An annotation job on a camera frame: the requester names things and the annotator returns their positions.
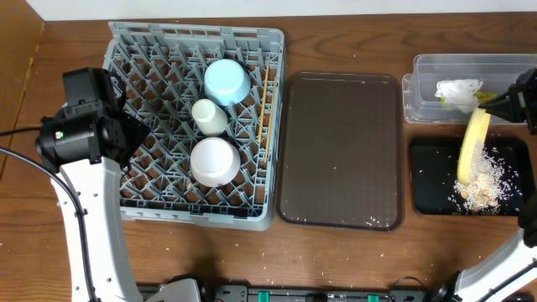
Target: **transparent plastic bin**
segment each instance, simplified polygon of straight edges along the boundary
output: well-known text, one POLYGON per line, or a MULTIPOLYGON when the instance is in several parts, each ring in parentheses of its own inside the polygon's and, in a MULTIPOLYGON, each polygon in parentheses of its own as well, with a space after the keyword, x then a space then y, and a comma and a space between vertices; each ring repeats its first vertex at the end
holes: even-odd
POLYGON ((132 169, 122 177, 122 218, 252 231, 269 228, 284 91, 284 34, 278 29, 176 23, 110 22, 109 26, 114 39, 103 68, 125 82, 125 110, 151 127, 131 158, 132 169), (246 100, 223 107, 228 124, 219 137, 237 148, 239 173, 230 183, 209 188, 190 172, 190 153, 206 137, 194 123, 191 109, 205 97, 207 66, 220 59, 238 62, 252 87, 246 100), (260 125, 267 60, 267 103, 260 125), (270 129, 269 116, 273 116, 270 129))
MULTIPOLYGON (((414 123, 468 123, 473 108, 464 113, 435 96, 436 83, 477 79, 479 91, 502 94, 520 74, 537 66, 537 55, 418 55, 414 73, 404 75, 404 119, 414 123)), ((512 124, 499 117, 491 123, 512 124)))

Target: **wooden panel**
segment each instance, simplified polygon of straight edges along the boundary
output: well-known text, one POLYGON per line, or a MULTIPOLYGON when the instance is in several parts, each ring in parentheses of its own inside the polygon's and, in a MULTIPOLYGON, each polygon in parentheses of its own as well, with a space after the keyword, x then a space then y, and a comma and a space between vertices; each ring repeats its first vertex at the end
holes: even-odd
MULTIPOLYGON (((288 75, 297 71, 385 73, 401 79, 422 53, 533 53, 537 13, 234 18, 159 20, 282 29, 288 75)), ((38 124, 65 102, 61 74, 101 66, 112 38, 107 24, 47 23, 18 127, 38 124)), ((493 127, 529 145, 534 170, 537 141, 523 127, 493 127)), ((462 126, 404 125, 405 148, 424 135, 463 135, 462 126)), ((37 159, 35 133, 12 147, 37 159)), ((393 233, 289 225, 274 218, 265 232, 127 221, 128 256, 139 283, 196 273, 211 283, 259 286, 386 289, 412 275, 429 286, 469 268, 516 229, 512 217, 423 216, 412 206, 405 152, 405 220, 393 233)), ((0 183, 0 300, 70 300, 70 274, 60 209, 50 181, 8 159, 0 183)), ((537 294, 537 283, 525 288, 537 294)))
MULTIPOLYGON (((0 131, 11 130, 17 120, 30 58, 34 55, 43 21, 24 0, 0 2, 0 131)), ((10 137, 0 138, 7 147, 10 137)), ((0 175, 5 157, 0 154, 0 175)))

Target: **brown tray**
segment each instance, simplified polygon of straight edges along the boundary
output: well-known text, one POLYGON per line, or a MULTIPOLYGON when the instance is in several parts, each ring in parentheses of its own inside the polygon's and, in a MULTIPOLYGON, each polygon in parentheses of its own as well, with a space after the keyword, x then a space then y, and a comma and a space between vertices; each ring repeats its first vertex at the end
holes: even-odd
POLYGON ((299 73, 283 109, 279 215, 324 227, 397 227, 404 218, 398 82, 388 75, 299 73))

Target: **white cup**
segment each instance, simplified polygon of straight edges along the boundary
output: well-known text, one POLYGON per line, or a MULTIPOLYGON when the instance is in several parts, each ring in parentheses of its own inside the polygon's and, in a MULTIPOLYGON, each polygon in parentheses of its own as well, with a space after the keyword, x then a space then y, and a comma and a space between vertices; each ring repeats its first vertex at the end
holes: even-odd
POLYGON ((211 100, 201 99, 195 102, 192 117, 206 136, 217 136, 226 130, 226 113, 211 100))
POLYGON ((203 80, 207 97, 220 106, 242 102, 250 92, 250 78, 234 60, 221 59, 210 64, 203 80))
POLYGON ((190 155, 190 170, 202 185, 225 185, 237 176, 241 158, 230 143, 221 138, 201 140, 190 155))

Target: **light blue bowl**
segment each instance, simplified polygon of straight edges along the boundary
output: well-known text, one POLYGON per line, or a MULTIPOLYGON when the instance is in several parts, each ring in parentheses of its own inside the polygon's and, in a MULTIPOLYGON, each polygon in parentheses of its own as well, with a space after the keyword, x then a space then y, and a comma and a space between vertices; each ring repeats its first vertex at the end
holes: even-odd
POLYGON ((204 86, 209 100, 220 106, 231 106, 248 96, 250 79, 236 61, 222 59, 209 65, 204 86))

